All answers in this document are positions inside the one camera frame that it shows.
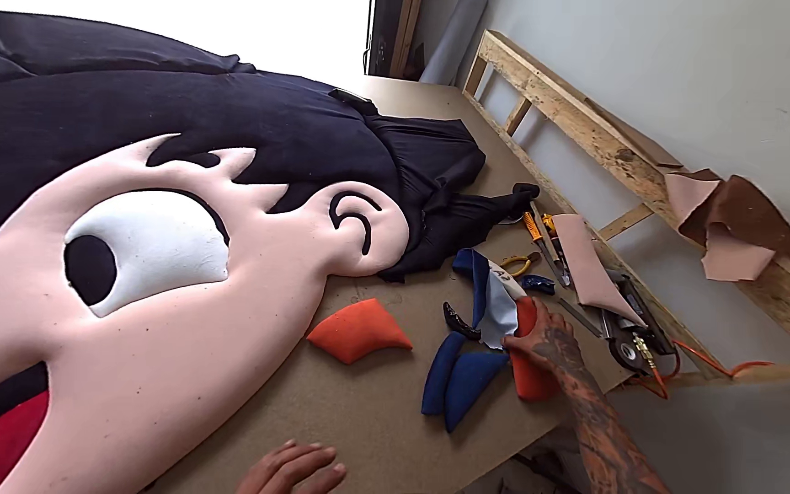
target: yellow handled pliers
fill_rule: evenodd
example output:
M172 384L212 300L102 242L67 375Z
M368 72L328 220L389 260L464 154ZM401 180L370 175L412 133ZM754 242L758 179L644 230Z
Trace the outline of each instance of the yellow handled pliers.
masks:
M542 258L541 254L539 254L538 252L533 252L533 253L529 254L528 256L512 256L510 258L504 259L504 260L502 260L501 264L499 264L499 265L502 267L502 269L505 269L507 271L505 266L507 266L509 264L513 264L513 263L522 262L523 263L523 267L521 267L519 270L517 270L517 273L508 272L508 274L510 274L511 276L516 278L516 277L520 276L521 274L525 273L529 269L529 267L532 265L532 263L537 263L539 260L541 260L541 258Z

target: red foam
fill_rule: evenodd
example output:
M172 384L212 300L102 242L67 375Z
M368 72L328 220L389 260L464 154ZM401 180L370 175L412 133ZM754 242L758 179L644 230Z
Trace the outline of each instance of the red foam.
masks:
M522 338L532 331L538 319L538 311L531 297L517 299L517 331L514 335ZM548 400L559 393L559 383L550 372L538 368L529 358L519 352L511 352L513 380L517 387L517 396L526 402Z

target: brown leather scrap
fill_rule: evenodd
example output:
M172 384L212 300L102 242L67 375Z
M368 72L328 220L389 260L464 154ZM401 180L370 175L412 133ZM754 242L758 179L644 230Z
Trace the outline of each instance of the brown leather scrap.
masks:
M724 181L708 169L675 173L695 180L720 181L678 227L679 233L705 246L708 225L722 223L735 238L790 258L790 225L752 182L740 175Z

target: workbench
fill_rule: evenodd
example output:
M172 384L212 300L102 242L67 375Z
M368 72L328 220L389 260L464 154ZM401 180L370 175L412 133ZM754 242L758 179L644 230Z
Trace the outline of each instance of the workbench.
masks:
M535 183L460 89L365 76L342 87L370 97L384 115L461 119L486 153L486 167L467 193L502 195L510 193L516 182ZM541 209L557 209L544 192L536 204ZM477 250L500 261L526 255L534 247L518 223L495 227ZM313 326L351 303L377 298L410 338L412 352L384 349L343 365L301 341L245 406L170 468L149 492L233 492L262 455L294 438L337 447L338 461L348 471L337 492L449 494L563 423L569 417L565 400L523 403L514 390L510 366L499 373L452 434L444 431L443 418L420 413L429 366L448 334L442 304L449 301L460 314L471 311L470 283L453 274L450 260L435 272L408 275L403 285L376 277L329 278ZM543 263L535 263L531 272L552 277L547 270ZM549 305L563 312L553 302ZM614 362L605 341L571 316L566 318L575 326L587 366L603 390L629 377ZM483 349L469 342L465 350Z

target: tattooed arm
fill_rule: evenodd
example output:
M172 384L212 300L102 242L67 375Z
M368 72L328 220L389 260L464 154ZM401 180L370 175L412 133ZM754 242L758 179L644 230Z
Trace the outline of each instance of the tattooed arm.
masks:
M524 338L504 337L502 344L528 355L533 364L550 370L559 380L575 414L581 457L593 494L668 493L584 365L571 324L563 315L548 312L538 299L535 307L538 322L532 332Z

